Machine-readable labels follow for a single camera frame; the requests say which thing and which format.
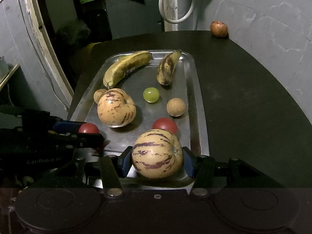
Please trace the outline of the red cherry tomato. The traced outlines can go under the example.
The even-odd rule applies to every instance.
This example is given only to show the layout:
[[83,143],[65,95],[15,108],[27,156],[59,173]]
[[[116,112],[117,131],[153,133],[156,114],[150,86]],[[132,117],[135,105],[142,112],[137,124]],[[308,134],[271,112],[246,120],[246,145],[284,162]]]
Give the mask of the red cherry tomato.
[[152,125],[153,129],[164,129],[164,130],[168,130],[174,134],[177,133],[177,125],[176,123],[168,118],[159,118],[157,119],[153,125]]
[[92,123],[84,123],[79,127],[78,132],[86,134],[99,134],[99,129]]

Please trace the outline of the yellow banana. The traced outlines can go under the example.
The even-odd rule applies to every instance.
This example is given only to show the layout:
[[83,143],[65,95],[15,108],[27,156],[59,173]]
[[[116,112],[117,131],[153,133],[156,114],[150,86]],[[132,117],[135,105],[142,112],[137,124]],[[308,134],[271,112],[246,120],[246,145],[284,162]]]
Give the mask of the yellow banana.
[[147,65],[151,59],[152,54],[148,51],[139,51],[125,56],[106,70],[103,85],[108,89],[113,89],[124,77],[139,67]]

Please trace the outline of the yellow jerrycan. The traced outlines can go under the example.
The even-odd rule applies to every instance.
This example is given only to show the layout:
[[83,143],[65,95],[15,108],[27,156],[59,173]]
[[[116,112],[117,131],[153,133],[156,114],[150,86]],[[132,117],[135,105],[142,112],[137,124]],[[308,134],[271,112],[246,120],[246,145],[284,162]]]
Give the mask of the yellow jerrycan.
[[97,42],[97,43],[90,43],[89,45],[87,45],[86,49],[91,51],[93,49],[93,47],[97,44],[100,44],[100,42]]

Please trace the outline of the striped pepino melon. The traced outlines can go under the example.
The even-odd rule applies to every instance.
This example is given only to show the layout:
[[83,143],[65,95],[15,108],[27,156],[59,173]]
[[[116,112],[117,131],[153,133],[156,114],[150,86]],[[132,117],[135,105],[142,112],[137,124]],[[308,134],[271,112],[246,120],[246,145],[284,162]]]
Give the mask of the striped pepino melon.
[[132,163],[147,179],[163,179],[179,171],[183,165],[183,149],[178,137],[165,129],[142,133],[132,148]]
[[97,114],[104,125],[119,128],[135,119],[136,109],[133,99],[124,90],[114,88],[105,92],[99,99]]

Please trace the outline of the spotted brown ripe banana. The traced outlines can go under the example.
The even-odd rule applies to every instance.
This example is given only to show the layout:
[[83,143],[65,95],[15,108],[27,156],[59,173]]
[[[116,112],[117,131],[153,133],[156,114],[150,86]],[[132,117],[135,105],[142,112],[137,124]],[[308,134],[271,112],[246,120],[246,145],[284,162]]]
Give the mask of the spotted brown ripe banana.
[[168,86],[172,83],[175,66],[177,65],[182,51],[180,49],[166,55],[158,65],[157,81],[163,86]]

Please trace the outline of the black table mat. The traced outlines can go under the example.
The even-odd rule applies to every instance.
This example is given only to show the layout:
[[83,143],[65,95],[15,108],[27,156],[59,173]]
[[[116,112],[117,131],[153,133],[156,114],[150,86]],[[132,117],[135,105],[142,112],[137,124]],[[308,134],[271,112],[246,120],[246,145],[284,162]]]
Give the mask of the black table mat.
[[115,39],[93,47],[69,111],[76,109],[105,60],[117,53],[181,49],[195,60],[209,151],[236,156],[281,184],[311,187],[311,123],[280,82],[230,39],[208,31],[175,31]]

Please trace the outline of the metal tray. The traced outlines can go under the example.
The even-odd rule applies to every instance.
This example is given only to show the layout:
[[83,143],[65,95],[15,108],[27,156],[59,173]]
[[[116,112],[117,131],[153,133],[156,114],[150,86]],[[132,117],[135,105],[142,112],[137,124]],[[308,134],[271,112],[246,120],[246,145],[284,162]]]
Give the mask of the metal tray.
[[[182,146],[188,147],[195,155],[209,155],[205,110],[194,58],[183,52],[175,67],[171,85],[163,87],[156,80],[157,68],[170,51],[152,50],[151,54],[152,59],[147,65],[130,73],[117,84],[117,87],[123,89],[136,105],[137,115],[130,124],[121,128],[109,128],[104,125],[98,118],[97,104],[93,99],[95,91],[103,88],[106,70],[122,56],[121,53],[108,58],[102,65],[80,99],[71,121],[96,125],[108,142],[104,153],[120,155],[128,146],[134,145],[143,132],[150,130],[157,119],[170,117],[166,110],[167,102],[177,97],[187,106],[182,116],[173,119],[178,128],[177,137]],[[149,87],[159,90],[160,97],[155,103],[148,103],[143,98],[143,91]]]

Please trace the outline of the small brown longan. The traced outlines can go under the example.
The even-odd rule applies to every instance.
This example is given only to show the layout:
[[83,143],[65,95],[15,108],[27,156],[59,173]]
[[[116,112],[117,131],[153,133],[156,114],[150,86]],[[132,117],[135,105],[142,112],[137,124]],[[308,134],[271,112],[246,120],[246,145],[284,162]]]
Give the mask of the small brown longan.
[[103,94],[105,94],[107,92],[106,89],[98,89],[95,91],[94,95],[93,95],[93,99],[94,99],[94,102],[96,104],[98,104],[100,98],[102,97]]
[[181,98],[172,98],[166,105],[167,113],[172,117],[179,117],[186,111],[186,104]]

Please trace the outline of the grey cabinet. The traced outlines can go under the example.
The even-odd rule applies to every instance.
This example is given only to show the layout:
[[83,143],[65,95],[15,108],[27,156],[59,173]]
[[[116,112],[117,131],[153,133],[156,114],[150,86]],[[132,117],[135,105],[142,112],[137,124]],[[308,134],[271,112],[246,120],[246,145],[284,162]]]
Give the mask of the grey cabinet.
[[106,12],[113,39],[164,31],[159,0],[109,0]]

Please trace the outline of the red apple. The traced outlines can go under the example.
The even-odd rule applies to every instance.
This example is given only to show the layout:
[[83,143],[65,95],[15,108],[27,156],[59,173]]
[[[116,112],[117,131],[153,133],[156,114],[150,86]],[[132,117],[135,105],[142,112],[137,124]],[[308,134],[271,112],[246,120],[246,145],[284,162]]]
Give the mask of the red apple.
[[210,31],[216,37],[225,37],[228,34],[228,27],[221,21],[213,21],[210,24]]

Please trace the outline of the green grape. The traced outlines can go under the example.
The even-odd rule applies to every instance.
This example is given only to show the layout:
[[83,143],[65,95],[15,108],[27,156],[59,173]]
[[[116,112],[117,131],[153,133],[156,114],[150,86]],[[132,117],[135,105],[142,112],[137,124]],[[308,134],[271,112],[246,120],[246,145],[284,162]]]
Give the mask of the green grape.
[[149,87],[143,91],[143,98],[148,103],[155,103],[159,97],[159,90],[155,87]]
[[125,59],[127,57],[127,55],[122,55],[122,56],[119,56],[119,60],[123,60],[123,59]]

